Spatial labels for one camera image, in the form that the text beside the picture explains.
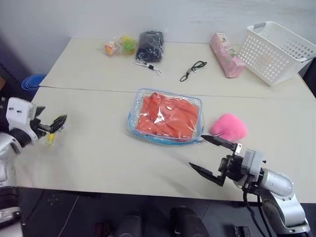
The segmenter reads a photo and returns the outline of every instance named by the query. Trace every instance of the black packaged item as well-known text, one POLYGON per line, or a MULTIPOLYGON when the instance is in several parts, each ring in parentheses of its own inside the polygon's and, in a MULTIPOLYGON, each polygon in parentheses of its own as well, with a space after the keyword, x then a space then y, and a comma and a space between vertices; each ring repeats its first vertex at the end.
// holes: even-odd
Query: black packaged item
POLYGON ((146 31, 140 34, 136 59, 147 63, 159 62, 162 58, 163 33, 146 31))

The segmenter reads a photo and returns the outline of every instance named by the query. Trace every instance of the transparent plastic bag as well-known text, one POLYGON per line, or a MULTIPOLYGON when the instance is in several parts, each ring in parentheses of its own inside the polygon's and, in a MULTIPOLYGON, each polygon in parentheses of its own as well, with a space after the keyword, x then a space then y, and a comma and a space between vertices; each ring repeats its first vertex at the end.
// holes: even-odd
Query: transparent plastic bag
POLYGON ((199 140, 202 131, 200 99, 152 89, 140 89, 129 116, 132 133, 164 144, 199 140))
POLYGON ((137 48, 137 40, 130 36, 122 36, 119 39, 114 38, 108 41, 104 48, 108 56, 134 54, 137 48))
POLYGON ((146 63, 159 62, 162 58, 163 33, 146 31, 140 34, 136 59, 146 63))

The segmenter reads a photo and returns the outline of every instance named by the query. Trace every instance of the white plastic basket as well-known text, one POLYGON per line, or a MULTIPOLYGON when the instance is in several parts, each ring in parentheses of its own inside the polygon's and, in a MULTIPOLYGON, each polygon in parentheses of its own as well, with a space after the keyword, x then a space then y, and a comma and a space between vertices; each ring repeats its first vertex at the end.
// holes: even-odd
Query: white plastic basket
POLYGON ((316 57, 316 45, 275 22, 247 28, 239 56, 270 86, 290 79, 316 57))

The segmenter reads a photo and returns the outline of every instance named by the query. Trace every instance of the pink pom pom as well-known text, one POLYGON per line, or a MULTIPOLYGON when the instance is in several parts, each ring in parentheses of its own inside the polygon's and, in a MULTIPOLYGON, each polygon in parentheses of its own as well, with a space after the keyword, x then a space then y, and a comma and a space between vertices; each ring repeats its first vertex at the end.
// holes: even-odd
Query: pink pom pom
POLYGON ((221 134, 221 138, 234 142, 247 135, 247 127, 235 115, 224 114, 211 126, 209 132, 212 135, 221 134))

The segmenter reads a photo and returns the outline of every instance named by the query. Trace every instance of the white wall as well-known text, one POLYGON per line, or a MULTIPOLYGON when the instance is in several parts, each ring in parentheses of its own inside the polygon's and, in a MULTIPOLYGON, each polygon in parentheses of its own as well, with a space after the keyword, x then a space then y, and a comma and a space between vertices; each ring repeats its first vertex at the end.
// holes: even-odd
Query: white wall
POLYGON ((315 0, 0 0, 0 37, 33 73, 48 73, 69 38, 137 37, 209 41, 224 32, 241 44, 248 25, 276 21, 316 41, 315 0))

